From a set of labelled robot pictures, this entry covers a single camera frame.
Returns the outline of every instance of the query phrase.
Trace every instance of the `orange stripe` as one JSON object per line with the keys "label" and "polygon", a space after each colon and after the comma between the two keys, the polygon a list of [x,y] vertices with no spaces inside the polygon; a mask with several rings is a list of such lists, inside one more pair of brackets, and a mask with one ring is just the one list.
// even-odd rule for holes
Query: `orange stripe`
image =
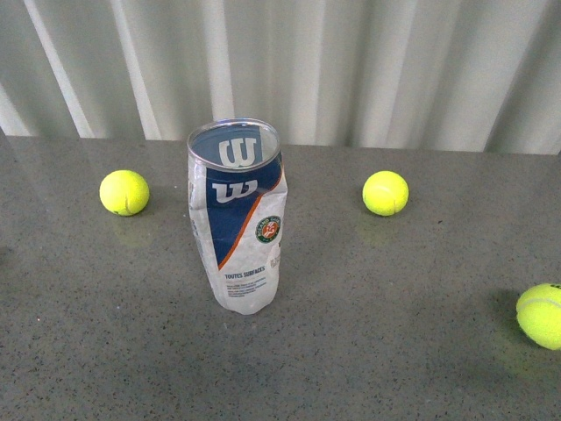
{"label": "orange stripe", "polygon": [[[277,180],[277,182],[274,184],[274,186],[269,191],[274,190],[279,185],[279,183],[281,182],[283,174],[284,174],[284,168],[282,168],[282,170],[280,172],[279,179]],[[226,257],[224,257],[222,262],[218,265],[218,270],[221,270],[224,267],[224,265],[226,264],[226,262],[230,259],[230,257],[234,254],[234,250],[236,250],[236,247],[238,247],[238,243],[242,239],[242,236],[244,235],[245,228],[247,227],[247,224],[249,224],[249,221],[253,216],[253,212],[255,212],[255,210],[257,209],[257,206],[258,206],[259,202],[261,201],[262,197],[263,197],[263,195],[260,195],[255,200],[255,203],[253,204],[252,208],[249,210],[249,213],[247,214],[247,217],[245,217],[244,224],[242,225],[241,229],[239,230],[238,236],[236,237],[236,241],[234,241],[234,244],[232,245],[230,251],[228,252],[228,254],[226,254]]]}

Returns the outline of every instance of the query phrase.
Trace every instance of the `roland garros logo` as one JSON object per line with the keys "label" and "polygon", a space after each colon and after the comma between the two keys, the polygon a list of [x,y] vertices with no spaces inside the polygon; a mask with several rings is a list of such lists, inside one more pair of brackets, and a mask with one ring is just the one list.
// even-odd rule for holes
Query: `roland garros logo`
{"label": "roland garros logo", "polygon": [[255,229],[255,236],[262,243],[270,243],[279,235],[281,230],[281,219],[279,217],[267,217],[261,219]]}

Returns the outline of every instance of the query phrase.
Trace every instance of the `can opening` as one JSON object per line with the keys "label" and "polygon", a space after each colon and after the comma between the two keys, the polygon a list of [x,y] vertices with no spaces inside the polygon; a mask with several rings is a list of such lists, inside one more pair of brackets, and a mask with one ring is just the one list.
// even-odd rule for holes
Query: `can opening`
{"label": "can opening", "polygon": [[238,172],[265,166],[279,153],[277,131],[251,118],[234,118],[205,125],[191,133],[189,153],[210,168]]}

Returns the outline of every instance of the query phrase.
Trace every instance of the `tennis ball can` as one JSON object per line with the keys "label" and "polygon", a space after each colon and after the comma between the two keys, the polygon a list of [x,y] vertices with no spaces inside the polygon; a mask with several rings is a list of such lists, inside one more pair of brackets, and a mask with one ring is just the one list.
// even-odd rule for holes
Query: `tennis ball can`
{"label": "tennis ball can", "polygon": [[281,143],[269,124],[220,120],[188,138],[188,206],[216,300],[254,314],[279,284],[288,187]]}

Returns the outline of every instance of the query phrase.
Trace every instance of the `can rim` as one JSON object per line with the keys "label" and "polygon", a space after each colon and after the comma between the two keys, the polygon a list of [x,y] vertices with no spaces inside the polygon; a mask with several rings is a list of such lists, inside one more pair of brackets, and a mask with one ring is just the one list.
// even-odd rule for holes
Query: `can rim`
{"label": "can rim", "polygon": [[[205,160],[203,157],[198,155],[193,150],[192,146],[193,143],[195,142],[195,139],[204,132],[217,129],[218,127],[248,126],[248,125],[257,126],[261,129],[264,129],[272,133],[272,135],[277,141],[273,154],[268,159],[263,160],[258,164],[251,165],[250,167],[243,167],[243,168],[226,167],[224,165],[216,164],[215,162]],[[253,171],[254,169],[264,167],[265,165],[273,161],[281,151],[281,141],[279,140],[279,133],[275,130],[274,127],[272,127],[270,124],[266,123],[265,121],[258,120],[256,118],[227,118],[223,120],[213,121],[212,123],[208,123],[206,125],[202,125],[201,127],[194,129],[188,136],[187,148],[188,148],[189,155],[193,156],[193,158],[195,158],[197,162],[202,163],[207,168],[216,169],[226,173],[241,173],[241,172]]]}

